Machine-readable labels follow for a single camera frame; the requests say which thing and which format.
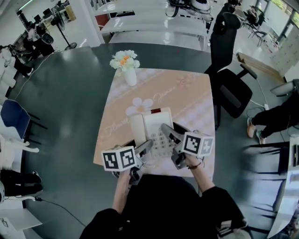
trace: white vase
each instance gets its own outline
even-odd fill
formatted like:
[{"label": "white vase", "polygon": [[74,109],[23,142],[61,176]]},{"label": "white vase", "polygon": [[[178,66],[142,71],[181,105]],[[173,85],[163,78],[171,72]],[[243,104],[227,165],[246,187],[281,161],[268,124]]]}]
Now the white vase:
[{"label": "white vase", "polygon": [[134,68],[124,71],[124,76],[128,85],[133,86],[137,83],[136,72]]}]

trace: gray floor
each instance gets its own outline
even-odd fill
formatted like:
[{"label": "gray floor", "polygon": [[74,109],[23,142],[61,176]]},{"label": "gray floor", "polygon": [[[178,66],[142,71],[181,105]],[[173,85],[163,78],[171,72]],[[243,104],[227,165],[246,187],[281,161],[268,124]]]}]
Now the gray floor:
[{"label": "gray floor", "polygon": [[[33,128],[32,139],[42,143],[38,154],[27,154],[26,171],[37,170],[43,179],[43,199],[65,206],[84,224],[88,224],[95,214],[111,207],[116,178],[93,164],[93,154],[100,120],[103,114],[114,70],[109,66],[111,55],[124,49],[132,49],[138,54],[142,68],[163,68],[204,72],[211,63],[210,55],[191,49],[172,46],[117,43],[101,45],[97,48],[80,48],[51,55],[25,84],[17,101],[29,112],[39,116],[49,129]],[[242,70],[238,62],[229,68],[238,73]],[[279,82],[256,71],[270,108],[283,99],[270,93]],[[250,76],[243,80],[253,91],[252,100],[264,103],[257,81]],[[22,86],[22,79],[10,93],[14,99]],[[244,153],[245,147],[256,144],[257,139],[246,135],[246,113],[256,105],[249,103],[237,119],[222,110],[221,126],[216,132],[216,157],[214,182],[225,188],[240,205],[243,213],[254,224],[256,214],[246,209],[248,201],[262,198],[255,189],[259,180],[253,180],[248,172],[248,164],[255,162]],[[248,112],[254,116],[259,109]],[[287,132],[282,132],[286,141]],[[280,133],[268,138],[268,142],[282,141]],[[266,168],[276,167],[276,163],[266,163]],[[188,178],[195,185],[193,178]],[[275,199],[275,190],[268,193]],[[59,207],[44,202],[27,202],[29,210],[42,221],[35,231],[44,239],[74,239],[83,230],[75,219]],[[271,222],[265,223],[269,229]],[[265,238],[256,234],[256,238]]]}]

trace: white telephone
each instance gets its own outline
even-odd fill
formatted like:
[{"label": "white telephone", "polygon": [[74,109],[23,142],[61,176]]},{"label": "white telephone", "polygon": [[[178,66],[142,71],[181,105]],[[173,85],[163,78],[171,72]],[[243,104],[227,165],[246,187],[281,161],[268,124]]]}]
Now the white telephone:
[{"label": "white telephone", "polygon": [[173,128],[169,107],[133,115],[130,117],[130,123],[137,147],[146,140],[153,140],[153,147],[145,157],[146,162],[171,157],[175,143],[167,139],[165,134],[161,131],[162,124]]}]

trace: bracelet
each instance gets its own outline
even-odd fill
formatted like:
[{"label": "bracelet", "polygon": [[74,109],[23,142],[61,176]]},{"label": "bracelet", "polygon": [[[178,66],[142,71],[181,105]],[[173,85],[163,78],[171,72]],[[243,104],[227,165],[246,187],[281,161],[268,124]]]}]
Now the bracelet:
[{"label": "bracelet", "polygon": [[201,162],[196,166],[188,165],[188,169],[196,169],[199,165],[201,165]]}]

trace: desk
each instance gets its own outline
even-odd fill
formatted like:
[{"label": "desk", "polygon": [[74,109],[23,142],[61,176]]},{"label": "desk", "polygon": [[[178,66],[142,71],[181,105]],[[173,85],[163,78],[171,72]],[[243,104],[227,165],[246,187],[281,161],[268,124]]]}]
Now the desk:
[{"label": "desk", "polygon": [[[129,116],[136,112],[170,107],[172,120],[191,131],[215,135],[214,107],[208,75],[160,69],[136,69],[137,84],[127,85],[124,77],[114,76],[100,125],[93,162],[103,165],[101,150],[122,145],[133,139]],[[212,178],[214,149],[205,157],[204,167]],[[177,170],[170,158],[156,163],[144,173],[191,177],[187,168]]]},{"label": "desk", "polygon": [[293,166],[293,146],[295,144],[299,144],[299,136],[294,137],[293,135],[293,137],[290,138],[289,165],[283,199],[267,238],[273,237],[289,224],[297,207],[299,200],[299,181],[295,181],[294,179],[291,181],[291,177],[299,176],[299,166]]}]

